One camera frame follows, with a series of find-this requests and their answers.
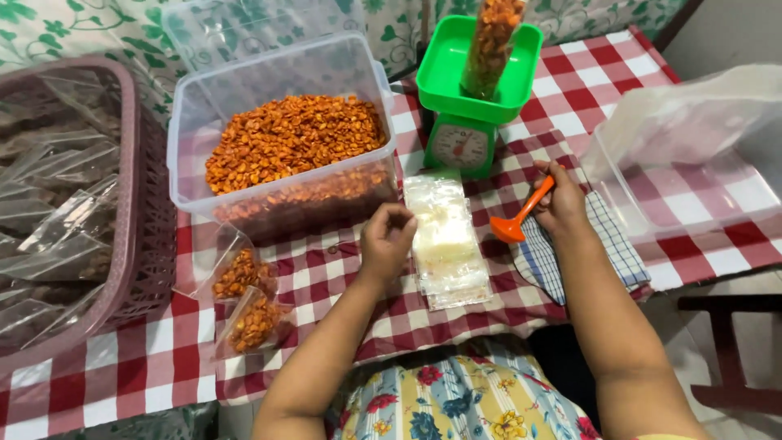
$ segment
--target scale dial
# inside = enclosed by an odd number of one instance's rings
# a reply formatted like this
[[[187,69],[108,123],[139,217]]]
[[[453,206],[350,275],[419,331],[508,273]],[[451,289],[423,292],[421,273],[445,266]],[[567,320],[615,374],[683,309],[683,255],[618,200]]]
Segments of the scale dial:
[[[451,168],[478,168],[486,162],[489,138],[485,132],[442,124],[432,144],[434,157]]]

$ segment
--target floral shirt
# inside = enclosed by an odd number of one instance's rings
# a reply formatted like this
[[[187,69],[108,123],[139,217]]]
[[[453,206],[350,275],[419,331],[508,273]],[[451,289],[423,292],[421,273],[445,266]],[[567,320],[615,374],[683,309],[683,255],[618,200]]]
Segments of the floral shirt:
[[[385,364],[374,373],[355,373],[327,416],[333,429],[329,438],[600,438],[589,417],[551,386],[537,361],[515,348],[478,338],[452,348],[455,354],[444,360],[412,368]],[[674,438],[647,435],[639,440]]]

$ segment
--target container lid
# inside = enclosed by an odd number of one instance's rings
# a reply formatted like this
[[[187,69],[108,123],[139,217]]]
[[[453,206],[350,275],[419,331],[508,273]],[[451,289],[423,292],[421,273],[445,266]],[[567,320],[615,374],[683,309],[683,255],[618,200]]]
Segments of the container lid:
[[[197,0],[163,9],[163,29],[190,72],[340,31],[366,34],[358,2]]]

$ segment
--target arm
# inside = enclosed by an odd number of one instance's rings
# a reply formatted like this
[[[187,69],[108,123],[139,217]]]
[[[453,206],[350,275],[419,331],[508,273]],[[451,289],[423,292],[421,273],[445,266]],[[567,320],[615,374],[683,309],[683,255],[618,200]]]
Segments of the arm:
[[[554,241],[570,319],[597,384],[603,434],[617,440],[649,434],[709,438],[662,342],[627,294],[590,225],[581,189],[556,163],[536,161],[536,166],[551,171],[556,181],[536,218]]]
[[[416,226],[402,205],[383,204],[375,212],[361,233],[358,276],[274,378],[258,409],[254,440],[292,433],[300,440],[325,440],[323,413],[353,368],[375,303],[407,260]]]

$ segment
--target green kitchen scale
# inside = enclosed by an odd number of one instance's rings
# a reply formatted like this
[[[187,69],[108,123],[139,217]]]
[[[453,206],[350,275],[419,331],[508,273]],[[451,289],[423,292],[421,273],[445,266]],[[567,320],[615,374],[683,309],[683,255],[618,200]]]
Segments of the green kitchen scale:
[[[426,145],[424,166],[458,168],[471,178],[489,176],[497,127],[513,121],[529,99],[543,32],[524,23],[493,102],[463,96],[459,81],[475,33],[475,18],[448,16],[435,29],[415,76],[418,98],[439,113]]]

